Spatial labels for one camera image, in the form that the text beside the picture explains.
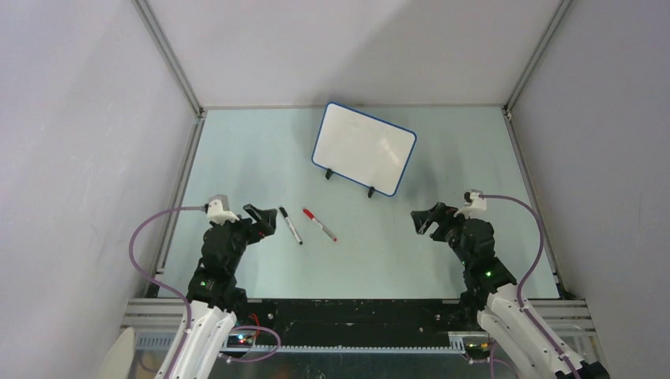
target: red marker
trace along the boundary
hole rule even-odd
[[[303,208],[303,212],[307,215],[307,217],[310,218],[310,220],[314,221],[318,227],[321,228],[321,230],[326,233],[334,242],[337,242],[337,237],[333,234],[332,231],[329,231],[327,227],[324,227],[322,223],[319,223],[316,217],[310,212],[307,208]]]

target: black marker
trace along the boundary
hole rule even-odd
[[[291,229],[291,232],[293,233],[293,237],[295,237],[295,240],[298,241],[298,243],[300,245],[302,245],[303,240],[300,239],[300,235],[298,234],[298,231],[293,226],[293,223],[291,222],[291,219],[288,218],[288,213],[286,213],[286,209],[284,209],[284,207],[279,207],[279,212],[281,212],[281,215],[284,217],[284,220],[286,220],[286,223],[288,224],[288,228]]]

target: pen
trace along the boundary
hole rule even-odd
[[[314,217],[314,215],[312,214],[312,212],[309,211],[309,209],[307,209],[307,208],[303,208],[303,212],[305,212],[305,214],[307,215],[307,217],[309,217],[310,220],[314,221],[314,222],[318,225],[318,227],[320,227],[321,230],[322,230],[324,233],[326,233],[326,234],[327,234],[327,235],[328,235],[334,242],[337,242],[337,237],[335,237],[335,235],[333,234],[333,232],[332,232],[332,231],[329,231],[327,227],[324,227],[322,223],[318,222],[318,220],[316,219],[316,217]]]
[[[286,220],[286,223],[288,224],[288,228],[291,229],[291,232],[293,233],[293,237],[295,237],[295,240],[298,241],[299,245],[302,245],[303,240],[300,239],[300,235],[298,234],[298,231],[293,226],[293,223],[291,222],[291,219],[288,218],[288,213],[286,213],[286,209],[284,209],[284,207],[279,207],[279,212],[281,212],[281,215],[284,217],[284,220]]]

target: blue whiteboard frame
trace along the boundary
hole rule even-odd
[[[400,178],[398,178],[398,183],[396,184],[396,188],[395,188],[395,190],[393,191],[393,193],[392,193],[392,194],[383,193],[383,192],[378,191],[377,189],[375,189],[375,192],[376,192],[376,193],[381,193],[382,195],[384,195],[384,196],[386,196],[386,197],[392,197],[392,196],[395,196],[395,194],[397,193],[397,189],[398,189],[398,187],[400,186],[400,182],[402,181],[402,177],[405,175],[405,170],[407,169],[407,163],[409,163],[409,158],[412,156],[412,152],[414,152],[414,147],[416,146],[416,133],[412,132],[410,129],[403,128],[402,126],[392,124],[392,123],[390,123],[390,122],[388,122],[388,121],[382,120],[382,119],[380,119],[380,118],[376,118],[375,116],[372,116],[372,115],[370,115],[370,114],[363,113],[363,112],[358,111],[358,110],[356,110],[356,109],[354,109],[354,108],[347,107],[346,105],[342,105],[342,104],[340,104],[340,103],[336,103],[336,102],[334,102],[334,101],[331,101],[331,102],[329,102],[329,103],[326,104],[326,107],[325,107],[324,110],[323,110],[323,116],[321,117],[321,125],[318,127],[318,134],[317,134],[317,136],[316,136],[316,141],[314,142],[314,150],[312,151],[312,163],[313,163],[315,166],[320,167],[320,168],[322,168],[322,169],[324,169],[324,170],[328,170],[330,167],[323,167],[322,165],[320,165],[320,164],[314,162],[314,154],[316,153],[316,146],[317,146],[317,144],[318,144],[318,139],[321,137],[321,129],[323,128],[323,120],[326,118],[326,112],[328,111],[328,106],[329,106],[330,104],[332,104],[332,105],[337,105],[337,106],[339,106],[339,107],[343,107],[343,108],[349,109],[350,111],[356,112],[356,113],[358,113],[358,114],[362,114],[363,116],[366,116],[366,117],[369,117],[369,118],[373,118],[374,120],[377,120],[377,121],[379,121],[379,122],[383,122],[383,123],[385,123],[385,124],[387,124],[387,125],[389,125],[389,126],[393,126],[393,127],[395,127],[395,128],[402,129],[402,130],[404,130],[404,131],[406,131],[406,132],[410,132],[410,133],[414,136],[414,142],[412,143],[412,148],[409,149],[409,154],[407,155],[407,160],[405,161],[405,166],[402,167],[402,172],[400,173]],[[359,184],[359,185],[361,185],[361,186],[363,186],[363,187],[365,187],[365,188],[371,188],[371,186],[368,186],[368,185],[363,184],[363,183],[361,183],[361,182],[359,182],[359,181],[357,181],[357,180],[354,180],[354,179],[352,179],[352,178],[349,178],[348,176],[343,175],[343,174],[340,174],[339,172],[337,172],[337,171],[335,171],[335,170],[333,170],[333,173],[334,173],[334,174],[337,174],[338,176],[341,176],[342,178],[348,179],[348,180],[350,180],[350,181],[352,181],[352,182],[354,182],[354,183],[356,183],[356,184]]]

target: red marker cap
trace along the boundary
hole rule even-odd
[[[310,212],[307,208],[303,208],[303,212],[305,212],[305,214],[307,215],[307,217],[309,217],[309,218],[311,218],[311,219],[314,218],[314,215],[312,214],[312,212]]]

